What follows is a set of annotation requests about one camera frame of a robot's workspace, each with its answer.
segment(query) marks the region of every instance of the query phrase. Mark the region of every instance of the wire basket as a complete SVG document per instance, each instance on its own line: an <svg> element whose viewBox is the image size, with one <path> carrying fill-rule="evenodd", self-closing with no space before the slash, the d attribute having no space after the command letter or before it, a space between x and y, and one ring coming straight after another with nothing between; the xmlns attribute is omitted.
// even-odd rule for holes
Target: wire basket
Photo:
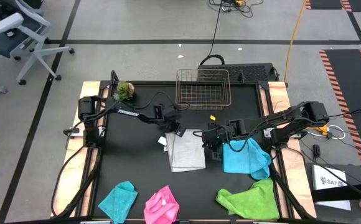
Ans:
<svg viewBox="0 0 361 224"><path fill-rule="evenodd" d="M222 110L232 103L229 73L221 69L181 69L176 75L176 103L183 110Z"/></svg>

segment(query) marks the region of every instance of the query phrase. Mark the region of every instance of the concrete floor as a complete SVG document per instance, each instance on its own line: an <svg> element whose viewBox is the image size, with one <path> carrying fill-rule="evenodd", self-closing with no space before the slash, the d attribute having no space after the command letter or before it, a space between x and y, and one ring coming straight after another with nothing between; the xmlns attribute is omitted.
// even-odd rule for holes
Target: concrete floor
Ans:
<svg viewBox="0 0 361 224"><path fill-rule="evenodd" d="M48 36L60 40L75 0L45 0L44 17L52 22ZM217 39L289 40L300 2L267 0L253 8L254 17L221 14ZM81 0L70 31L70 40L211 39L217 13L205 0ZM361 12L355 13L361 27ZM306 10L297 39L358 40L345 11ZM116 70L122 80L175 80L181 68L197 68L210 50L209 44L71 45L75 55L63 54L45 104L26 166L13 198L7 222L44 219L50 216L50 198L65 155L65 136L75 115L84 81L107 80ZM289 64L288 94L291 104L319 100L329 114L340 109L324 70L320 49L361 49L360 45L295 45ZM214 45L213 54L226 63L272 62L284 73L287 45ZM47 59L51 65L53 57ZM0 209L34 118L47 71L35 65L26 86L15 77L26 60L0 57ZM331 121L345 129L343 119ZM352 143L349 135L344 140ZM308 145L316 140L308 136ZM320 142L323 158L332 164L360 165L356 150L337 141Z"/></svg>

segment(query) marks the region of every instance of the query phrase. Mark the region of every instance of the white towel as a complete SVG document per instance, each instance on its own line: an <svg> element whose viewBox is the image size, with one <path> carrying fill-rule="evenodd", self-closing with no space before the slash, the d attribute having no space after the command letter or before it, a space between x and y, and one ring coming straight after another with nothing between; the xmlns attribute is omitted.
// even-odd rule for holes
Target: white towel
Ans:
<svg viewBox="0 0 361 224"><path fill-rule="evenodd" d="M169 165L172 172L183 172L205 168L205 156L200 137L194 129L187 129L182 137L166 133Z"/></svg>

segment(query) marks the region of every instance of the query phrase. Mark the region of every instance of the green cloth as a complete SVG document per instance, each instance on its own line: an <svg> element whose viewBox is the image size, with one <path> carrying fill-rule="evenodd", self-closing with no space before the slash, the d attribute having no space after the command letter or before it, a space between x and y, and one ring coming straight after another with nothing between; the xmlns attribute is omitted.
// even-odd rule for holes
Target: green cloth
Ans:
<svg viewBox="0 0 361 224"><path fill-rule="evenodd" d="M279 218L271 179L255 182L249 190L237 194L220 189L216 200L228 209L229 215L237 214L253 220L277 220Z"/></svg>

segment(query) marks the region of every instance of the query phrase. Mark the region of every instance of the blue towel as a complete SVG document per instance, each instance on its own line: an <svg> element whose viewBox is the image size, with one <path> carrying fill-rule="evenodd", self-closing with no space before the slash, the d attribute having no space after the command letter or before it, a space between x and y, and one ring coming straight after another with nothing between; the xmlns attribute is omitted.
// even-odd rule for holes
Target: blue towel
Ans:
<svg viewBox="0 0 361 224"><path fill-rule="evenodd" d="M118 184L98 205L115 223L124 223L138 193L129 181Z"/></svg>
<svg viewBox="0 0 361 224"><path fill-rule="evenodd" d="M240 149L244 140L230 141L234 149ZM223 171L232 174L251 174L256 180L269 177L271 158L252 138L241 152L234 152L227 143L223 144Z"/></svg>

